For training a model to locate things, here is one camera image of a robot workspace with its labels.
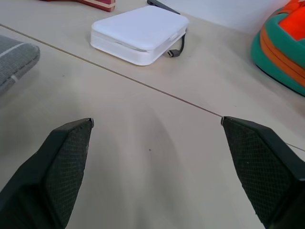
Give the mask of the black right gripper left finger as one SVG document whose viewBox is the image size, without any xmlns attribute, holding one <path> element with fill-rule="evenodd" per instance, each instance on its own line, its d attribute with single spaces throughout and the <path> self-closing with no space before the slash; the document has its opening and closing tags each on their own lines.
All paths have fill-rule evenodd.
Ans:
<svg viewBox="0 0 305 229">
<path fill-rule="evenodd" d="M 0 229 L 65 229 L 88 155 L 92 118 L 50 132 L 0 191 Z"/>
</svg>

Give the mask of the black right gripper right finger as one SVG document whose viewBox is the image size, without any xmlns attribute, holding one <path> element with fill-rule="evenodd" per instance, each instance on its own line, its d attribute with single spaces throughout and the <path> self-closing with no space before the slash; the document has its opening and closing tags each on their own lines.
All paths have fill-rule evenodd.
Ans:
<svg viewBox="0 0 305 229">
<path fill-rule="evenodd" d="M 305 162 L 269 127 L 221 119 L 234 167 L 265 229 L 305 229 Z"/>
</svg>

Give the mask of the grey fabric pouch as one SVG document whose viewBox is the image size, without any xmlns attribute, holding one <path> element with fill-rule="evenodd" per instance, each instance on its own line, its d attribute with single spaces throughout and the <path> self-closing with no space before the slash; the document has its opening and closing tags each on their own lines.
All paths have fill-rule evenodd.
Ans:
<svg viewBox="0 0 305 229">
<path fill-rule="evenodd" d="M 0 95 L 37 64 L 40 54 L 34 44 L 0 35 Z"/>
</svg>

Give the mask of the teal and orange pouch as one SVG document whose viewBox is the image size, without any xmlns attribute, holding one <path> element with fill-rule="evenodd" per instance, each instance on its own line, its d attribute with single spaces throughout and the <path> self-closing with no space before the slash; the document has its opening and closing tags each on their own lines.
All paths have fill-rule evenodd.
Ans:
<svg viewBox="0 0 305 229">
<path fill-rule="evenodd" d="M 265 21 L 251 46 L 254 64 L 305 97 L 305 0 L 290 0 Z"/>
</svg>

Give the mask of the white plastic box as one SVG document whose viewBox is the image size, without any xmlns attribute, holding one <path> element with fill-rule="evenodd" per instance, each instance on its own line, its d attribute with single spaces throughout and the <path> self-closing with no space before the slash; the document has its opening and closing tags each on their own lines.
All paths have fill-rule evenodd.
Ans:
<svg viewBox="0 0 305 229">
<path fill-rule="evenodd" d="M 96 21 L 91 46 L 138 66 L 147 66 L 185 34 L 189 20 L 180 14 L 145 6 Z"/>
</svg>

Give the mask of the red striped wooden block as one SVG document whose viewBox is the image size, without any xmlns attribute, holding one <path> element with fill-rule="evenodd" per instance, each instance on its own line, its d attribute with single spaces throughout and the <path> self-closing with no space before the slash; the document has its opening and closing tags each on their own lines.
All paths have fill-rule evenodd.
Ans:
<svg viewBox="0 0 305 229">
<path fill-rule="evenodd" d="M 112 12 L 116 6 L 116 0 L 41 0 L 41 1 L 73 1 L 88 5 L 106 12 Z"/>
</svg>

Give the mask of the dark grey flat bar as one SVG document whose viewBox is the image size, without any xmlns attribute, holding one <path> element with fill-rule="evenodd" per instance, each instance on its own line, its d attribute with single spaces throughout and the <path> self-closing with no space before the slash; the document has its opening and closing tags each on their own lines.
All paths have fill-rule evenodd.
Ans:
<svg viewBox="0 0 305 229">
<path fill-rule="evenodd" d="M 176 14 L 179 14 L 179 12 L 177 12 L 176 10 L 166 6 L 165 4 L 161 3 L 160 1 L 158 0 L 147 0 L 147 4 L 151 5 L 151 6 L 156 6 L 156 7 L 159 7 L 161 9 L 164 9 L 164 10 L 168 10 L 170 12 L 173 12 L 173 13 L 176 13 Z"/>
</svg>

